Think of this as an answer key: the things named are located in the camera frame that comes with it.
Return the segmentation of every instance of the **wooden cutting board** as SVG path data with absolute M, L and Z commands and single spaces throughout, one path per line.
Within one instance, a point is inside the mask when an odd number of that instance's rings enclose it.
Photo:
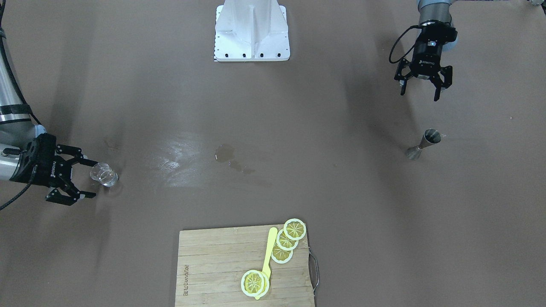
M 175 306 L 315 307 L 307 236 L 285 264 L 270 261 L 271 287 L 260 300 L 241 291 L 241 277 L 261 270 L 269 228 L 283 225 L 181 231 Z

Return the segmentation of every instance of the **cutting board handle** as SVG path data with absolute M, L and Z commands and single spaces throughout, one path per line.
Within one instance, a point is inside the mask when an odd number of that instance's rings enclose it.
M 314 256 L 311 248 L 309 247 L 309 276 L 311 277 L 311 285 L 313 286 L 313 294 L 317 295 L 317 287 L 321 281 L 321 273 L 318 269 L 317 257 Z M 316 276 L 317 282 L 313 285 L 313 276 Z

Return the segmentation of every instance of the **water spill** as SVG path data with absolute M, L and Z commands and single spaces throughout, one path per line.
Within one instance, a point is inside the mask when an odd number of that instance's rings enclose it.
M 230 168 L 233 168 L 237 172 L 242 172 L 243 174 L 252 174 L 256 170 L 251 169 L 247 166 L 243 166 L 240 162 L 235 159 L 235 148 L 229 144 L 222 144 L 216 149 L 214 158 L 219 163 L 229 162 L 228 165 Z
M 214 154 L 216 161 L 220 163 L 228 162 L 235 158 L 235 148 L 229 144 L 222 144 Z

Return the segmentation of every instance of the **white metal stand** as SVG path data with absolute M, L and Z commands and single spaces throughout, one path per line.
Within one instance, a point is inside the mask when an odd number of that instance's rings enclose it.
M 277 0 L 225 0 L 216 9 L 214 58 L 219 62 L 288 60 L 286 8 Z

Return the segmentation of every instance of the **metal handle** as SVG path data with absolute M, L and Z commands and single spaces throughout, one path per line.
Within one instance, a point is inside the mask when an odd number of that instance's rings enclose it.
M 309 248 L 309 257 L 313 258 L 313 261 L 314 261 L 314 269 L 315 269 L 315 273 L 317 274 L 317 283 L 313 286 L 313 294 L 316 296 L 317 295 L 317 287 L 318 287 L 318 284 L 321 282 L 321 273 L 318 269 L 318 261 L 317 261 L 317 257 L 315 257 L 313 255 L 313 252 L 311 251 L 311 248 Z

